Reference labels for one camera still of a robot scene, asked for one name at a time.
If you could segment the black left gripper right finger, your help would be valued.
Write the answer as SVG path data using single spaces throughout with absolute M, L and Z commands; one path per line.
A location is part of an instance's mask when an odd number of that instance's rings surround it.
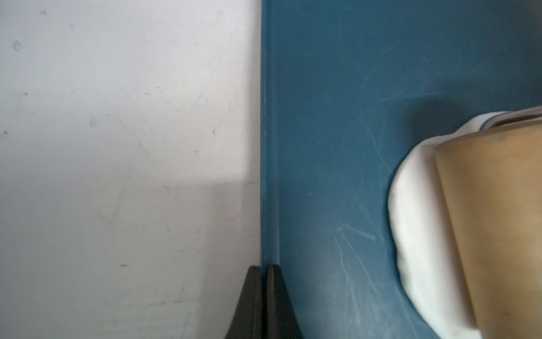
M 266 281 L 266 338 L 302 339 L 282 270 L 271 265 Z

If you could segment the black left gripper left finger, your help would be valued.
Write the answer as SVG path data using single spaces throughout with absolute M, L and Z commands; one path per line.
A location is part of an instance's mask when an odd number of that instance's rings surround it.
M 263 311 L 262 275 L 259 266 L 250 266 L 241 289 L 226 339 L 261 339 Z

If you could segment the white dough piece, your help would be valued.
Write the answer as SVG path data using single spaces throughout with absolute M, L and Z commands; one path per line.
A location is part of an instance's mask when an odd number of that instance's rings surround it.
M 390 228 L 406 295 L 439 338 L 480 338 L 436 168 L 436 146 L 481 131 L 500 112 L 481 114 L 456 132 L 416 145 L 388 195 Z

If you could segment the teal cutting board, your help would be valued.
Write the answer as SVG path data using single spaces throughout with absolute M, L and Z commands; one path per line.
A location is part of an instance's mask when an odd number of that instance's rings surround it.
M 540 1 L 264 1 L 262 263 L 305 338 L 433 338 L 387 197 L 418 142 L 541 104 Z

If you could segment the wooden dough roller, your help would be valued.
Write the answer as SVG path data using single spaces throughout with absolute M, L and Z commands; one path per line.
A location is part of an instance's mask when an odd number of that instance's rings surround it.
M 481 335 L 540 338 L 540 107 L 498 115 L 435 159 Z

